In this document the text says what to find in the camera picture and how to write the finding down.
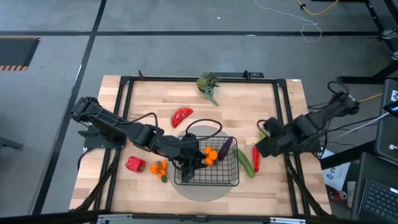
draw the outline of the cucumber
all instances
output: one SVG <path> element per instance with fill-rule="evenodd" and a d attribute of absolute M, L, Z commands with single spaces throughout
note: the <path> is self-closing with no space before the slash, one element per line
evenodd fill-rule
<path fill-rule="evenodd" d="M 248 158 L 243 154 L 240 149 L 236 149 L 236 155 L 238 156 L 239 161 L 242 163 L 242 166 L 246 170 L 246 173 L 250 178 L 254 177 L 254 169 L 251 166 Z"/>

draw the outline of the wooden tabletop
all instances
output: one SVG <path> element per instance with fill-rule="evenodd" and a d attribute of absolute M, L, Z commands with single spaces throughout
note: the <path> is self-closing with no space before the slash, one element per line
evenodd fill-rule
<path fill-rule="evenodd" d="M 106 75 L 103 78 L 98 100 L 103 108 L 113 111 L 118 93 L 120 76 Z M 307 113 L 307 104 L 300 80 L 287 80 L 293 117 Z M 127 85 L 123 92 L 119 115 L 123 113 Z M 284 121 L 287 121 L 282 90 L 281 105 Z M 223 131 L 238 140 L 238 147 L 252 161 L 252 145 L 258 141 L 256 122 L 259 119 L 276 117 L 275 99 L 271 84 L 265 83 L 220 83 L 215 91 L 218 107 L 204 99 L 195 82 L 134 82 L 128 120 L 149 112 L 158 115 L 159 127 L 165 134 L 178 135 L 188 124 L 199 118 L 211 118 L 223 124 Z M 177 128 L 170 125 L 174 110 L 189 106 L 194 110 Z M 154 124 L 151 117 L 141 120 Z M 70 208 L 76 208 L 93 190 L 100 176 L 104 149 L 89 152 L 81 161 Z M 129 156 L 137 156 L 147 162 L 143 173 L 135 173 L 124 166 Z M 211 202 L 194 202 L 180 195 L 170 183 L 163 184 L 149 171 L 155 161 L 164 159 L 153 153 L 138 149 L 127 141 L 122 150 L 117 181 L 114 189 L 112 212 L 212 214 L 212 215 L 292 215 L 287 186 L 284 158 L 269 156 L 261 159 L 255 178 L 240 171 L 237 187 L 224 197 Z M 305 185 L 324 210 L 331 213 L 320 163 L 310 153 L 301 154 Z M 299 189 L 295 188 L 298 209 L 302 213 Z M 108 186 L 105 186 L 100 208 L 104 208 Z"/>

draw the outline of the orange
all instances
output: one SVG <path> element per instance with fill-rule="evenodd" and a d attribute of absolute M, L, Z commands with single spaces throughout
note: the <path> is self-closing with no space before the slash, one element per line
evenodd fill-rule
<path fill-rule="evenodd" d="M 161 169 L 166 170 L 166 168 L 167 168 L 167 161 L 166 161 L 166 160 L 163 160 L 163 161 L 162 161 L 162 167 L 161 167 Z"/>
<path fill-rule="evenodd" d="M 166 175 L 166 170 L 160 170 L 159 173 L 162 175 Z"/>
<path fill-rule="evenodd" d="M 151 172 L 151 173 L 157 174 L 158 171 L 159 171 L 159 165 L 154 164 L 154 165 L 152 165 L 152 166 L 150 167 L 150 172 Z"/>
<path fill-rule="evenodd" d="M 208 155 L 212 150 L 213 148 L 211 146 L 206 147 L 205 154 Z"/>
<path fill-rule="evenodd" d="M 209 153 L 209 158 L 210 158 L 210 159 L 216 160 L 217 157 L 218 157 L 218 154 L 217 154 L 216 151 L 211 151 L 211 152 Z"/>
<path fill-rule="evenodd" d="M 208 166 L 212 166 L 214 164 L 214 161 L 212 161 L 209 157 L 205 159 L 205 164 Z"/>

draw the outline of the eggplant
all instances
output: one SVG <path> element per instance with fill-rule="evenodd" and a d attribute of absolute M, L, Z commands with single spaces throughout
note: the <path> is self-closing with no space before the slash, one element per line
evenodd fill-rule
<path fill-rule="evenodd" d="M 218 160 L 219 161 L 222 161 L 226 157 L 226 155 L 228 155 L 228 151 L 231 147 L 233 140 L 234 140 L 234 137 L 231 136 L 224 142 L 223 146 L 221 147 L 220 151 L 218 152 Z"/>

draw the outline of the red chili pepper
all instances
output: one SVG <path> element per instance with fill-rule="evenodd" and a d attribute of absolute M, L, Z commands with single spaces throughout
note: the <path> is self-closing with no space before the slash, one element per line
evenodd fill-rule
<path fill-rule="evenodd" d="M 253 146 L 254 172 L 259 172 L 260 169 L 260 151 Z"/>
<path fill-rule="evenodd" d="M 129 160 L 126 162 L 126 167 L 134 172 L 142 172 L 145 168 L 145 161 L 138 157 L 130 156 Z"/>

